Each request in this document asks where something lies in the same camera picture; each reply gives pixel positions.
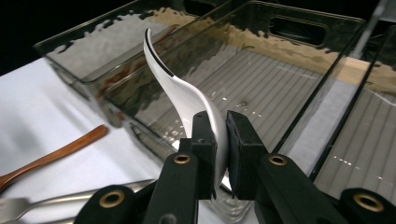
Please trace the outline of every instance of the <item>plastic bin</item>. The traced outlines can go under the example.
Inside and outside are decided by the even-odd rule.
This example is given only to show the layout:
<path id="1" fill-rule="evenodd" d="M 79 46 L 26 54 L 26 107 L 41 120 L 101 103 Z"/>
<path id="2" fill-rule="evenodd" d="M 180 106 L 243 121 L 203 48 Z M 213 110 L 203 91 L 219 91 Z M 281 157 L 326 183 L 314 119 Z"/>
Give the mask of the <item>plastic bin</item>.
<path id="1" fill-rule="evenodd" d="M 363 188 L 396 204 L 395 51 L 393 26 L 310 176 L 334 198 Z"/>
<path id="2" fill-rule="evenodd" d="M 278 151 L 293 137 L 289 135 L 295 127 L 304 126 L 301 117 L 315 112 L 363 24 L 359 19 L 251 1 L 166 52 L 159 50 L 161 45 L 180 36 L 168 36 L 154 48 L 175 75 L 206 93 L 224 118 L 227 110 L 246 115 L 268 150 Z M 176 110 L 148 67 L 114 85 L 105 97 L 132 138 L 161 160 L 186 137 Z M 221 196 L 212 206 L 236 223 L 249 203 Z"/>
<path id="3" fill-rule="evenodd" d="M 146 28 L 153 30 L 154 41 L 158 41 L 197 18 L 186 8 L 194 13 L 205 13 L 194 6 L 209 11 L 221 2 L 225 1 L 133 1 L 34 47 L 93 111 L 113 126 L 120 127 L 118 118 L 103 100 L 103 94 L 144 64 L 144 60 L 132 62 L 131 59 L 142 50 Z"/>

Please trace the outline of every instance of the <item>white table surface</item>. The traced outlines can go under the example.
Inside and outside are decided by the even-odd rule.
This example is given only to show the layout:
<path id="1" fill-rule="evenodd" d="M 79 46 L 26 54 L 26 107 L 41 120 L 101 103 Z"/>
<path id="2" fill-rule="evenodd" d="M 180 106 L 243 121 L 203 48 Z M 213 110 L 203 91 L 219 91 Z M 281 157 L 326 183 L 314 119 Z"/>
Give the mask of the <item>white table surface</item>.
<path id="1" fill-rule="evenodd" d="M 56 76 L 44 59 L 0 77 L 0 175 L 67 145 L 100 124 L 110 132 L 82 150 L 20 178 L 2 198 L 31 202 L 54 196 L 158 178 L 161 165 L 123 129 L 96 115 Z M 36 209 L 26 223 L 74 217 L 83 203 Z M 200 204 L 199 223 L 223 223 Z M 251 210 L 244 223 L 258 223 Z"/>

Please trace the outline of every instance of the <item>metal fork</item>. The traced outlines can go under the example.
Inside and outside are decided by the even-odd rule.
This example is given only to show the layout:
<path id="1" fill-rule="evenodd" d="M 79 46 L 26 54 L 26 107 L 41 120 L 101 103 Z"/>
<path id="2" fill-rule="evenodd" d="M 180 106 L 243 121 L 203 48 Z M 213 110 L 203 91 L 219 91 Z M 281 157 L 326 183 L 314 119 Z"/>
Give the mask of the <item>metal fork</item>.
<path id="1" fill-rule="evenodd" d="M 153 183 L 154 179 L 137 181 L 124 184 L 123 186 L 137 192 L 145 186 Z M 68 194 L 60 197 L 50 198 L 36 203 L 30 203 L 27 198 L 0 199 L 0 223 L 7 223 L 21 218 L 28 211 L 40 207 L 58 203 L 68 203 L 89 200 L 91 196 L 99 189 L 92 189 L 80 193 Z"/>

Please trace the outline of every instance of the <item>white plastic spoon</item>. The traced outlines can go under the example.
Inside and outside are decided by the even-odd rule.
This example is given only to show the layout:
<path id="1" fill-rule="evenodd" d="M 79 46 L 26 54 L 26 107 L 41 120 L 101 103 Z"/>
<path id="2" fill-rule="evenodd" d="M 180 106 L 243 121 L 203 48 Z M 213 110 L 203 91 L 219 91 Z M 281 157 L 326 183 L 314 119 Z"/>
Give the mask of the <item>white plastic spoon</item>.
<path id="1" fill-rule="evenodd" d="M 188 138 L 191 138 L 192 118 L 202 111 L 209 116 L 210 126 L 218 143 L 215 166 L 215 188 L 219 187 L 227 168 L 228 135 L 224 118 L 215 104 L 190 83 L 175 76 L 161 61 L 151 43 L 151 31 L 146 30 L 144 52 L 148 66 L 163 87 L 179 114 Z"/>

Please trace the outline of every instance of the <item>spoon handle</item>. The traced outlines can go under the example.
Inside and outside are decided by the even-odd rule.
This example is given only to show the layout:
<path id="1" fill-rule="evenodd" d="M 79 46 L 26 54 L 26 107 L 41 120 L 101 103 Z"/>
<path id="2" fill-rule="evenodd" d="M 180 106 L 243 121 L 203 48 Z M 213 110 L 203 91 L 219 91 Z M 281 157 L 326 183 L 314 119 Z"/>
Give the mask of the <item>spoon handle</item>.
<path id="1" fill-rule="evenodd" d="M 98 140 L 99 138 L 105 136 L 108 132 L 108 129 L 105 125 L 99 125 L 89 133 L 86 133 L 79 139 L 75 140 L 74 142 L 59 148 L 56 151 L 51 152 L 50 154 L 41 157 L 36 161 L 32 161 L 31 163 L 21 167 L 18 170 L 15 170 L 7 175 L 0 176 L 0 192 L 4 190 L 9 184 L 13 183 L 18 177 L 21 175 L 26 174 L 27 172 L 39 168 L 43 165 L 46 165 L 50 162 L 57 161 L 60 158 L 68 156 L 85 146 L 93 143 L 94 141 Z"/>

